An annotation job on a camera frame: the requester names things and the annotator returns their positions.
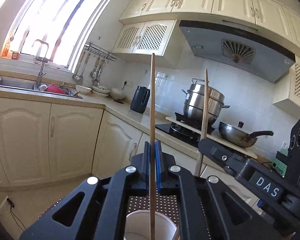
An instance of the kitchen sink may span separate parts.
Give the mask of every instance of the kitchen sink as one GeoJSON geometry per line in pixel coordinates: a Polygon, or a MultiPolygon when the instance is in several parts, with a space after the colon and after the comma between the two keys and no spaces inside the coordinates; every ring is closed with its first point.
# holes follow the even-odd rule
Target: kitchen sink
{"type": "Polygon", "coordinates": [[[65,87],[65,86],[58,86],[58,87],[61,90],[63,90],[66,94],[59,94],[59,93],[41,91],[41,90],[38,90],[37,85],[35,85],[35,84],[30,84],[30,83],[20,82],[20,81],[14,81],[14,80],[6,80],[6,79],[1,80],[0,87],[14,88],[14,89],[20,89],[20,90],[27,90],[27,91],[36,91],[36,92],[40,92],[40,93],[60,95],[60,96],[65,96],[65,97],[82,98],[79,95],[74,95],[75,92],[71,88],[68,88],[68,87],[65,87]]]}

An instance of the silver screw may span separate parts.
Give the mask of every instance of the silver screw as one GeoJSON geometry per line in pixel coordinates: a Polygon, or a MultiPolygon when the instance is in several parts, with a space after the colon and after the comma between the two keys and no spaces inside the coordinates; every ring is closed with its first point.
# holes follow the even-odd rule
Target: silver screw
{"type": "Polygon", "coordinates": [[[173,165],[173,166],[170,167],[170,171],[179,172],[179,171],[181,171],[181,168],[177,165],[173,165]]]}
{"type": "Polygon", "coordinates": [[[90,184],[90,185],[97,184],[98,181],[99,181],[99,180],[98,180],[97,177],[89,177],[89,178],[87,179],[87,182],[88,182],[88,184],[90,184]]]}
{"type": "Polygon", "coordinates": [[[134,173],[137,170],[135,166],[128,166],[126,167],[126,172],[127,173],[134,173]]]}
{"type": "Polygon", "coordinates": [[[210,177],[208,178],[208,181],[209,181],[210,183],[216,184],[216,183],[219,182],[219,178],[218,178],[217,176],[210,176],[210,177]]]}

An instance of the white cup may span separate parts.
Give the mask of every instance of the white cup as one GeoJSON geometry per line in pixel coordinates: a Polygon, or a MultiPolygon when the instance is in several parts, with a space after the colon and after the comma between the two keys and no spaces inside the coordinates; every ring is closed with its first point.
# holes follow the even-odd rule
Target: white cup
{"type": "MultiPolygon", "coordinates": [[[[155,239],[171,240],[176,225],[167,216],[155,213],[155,239]]],[[[138,210],[130,213],[126,219],[124,240],[149,240],[150,239],[150,211],[138,210]]]]}

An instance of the utensil rack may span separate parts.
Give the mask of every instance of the utensil rack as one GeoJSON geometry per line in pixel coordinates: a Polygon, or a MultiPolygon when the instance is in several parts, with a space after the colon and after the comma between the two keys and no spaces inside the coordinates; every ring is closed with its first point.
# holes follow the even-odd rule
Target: utensil rack
{"type": "Polygon", "coordinates": [[[96,55],[99,55],[100,57],[103,57],[105,60],[111,60],[111,61],[116,61],[117,60],[117,56],[95,44],[93,44],[90,41],[87,41],[86,44],[84,45],[84,49],[86,49],[87,51],[90,51],[96,55]]]}

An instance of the pot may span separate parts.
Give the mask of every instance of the pot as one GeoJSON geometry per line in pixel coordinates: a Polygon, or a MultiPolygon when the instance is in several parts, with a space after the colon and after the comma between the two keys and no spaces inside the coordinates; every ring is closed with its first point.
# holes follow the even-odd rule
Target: pot
{"type": "MultiPolygon", "coordinates": [[[[204,105],[204,85],[197,84],[197,82],[204,82],[202,79],[192,78],[190,89],[182,90],[186,94],[185,103],[183,106],[183,114],[187,117],[202,122],[203,105],[204,105]]],[[[212,125],[219,117],[222,108],[229,108],[225,106],[223,101],[225,96],[218,90],[209,87],[209,109],[208,109],[208,125],[212,125]]]]}
{"type": "Polygon", "coordinates": [[[273,136],[272,131],[258,131],[253,133],[246,133],[242,131],[243,122],[239,122],[238,127],[229,125],[227,123],[220,122],[219,133],[220,135],[229,142],[234,143],[242,148],[249,148],[253,146],[258,136],[270,135],[273,136]]]}

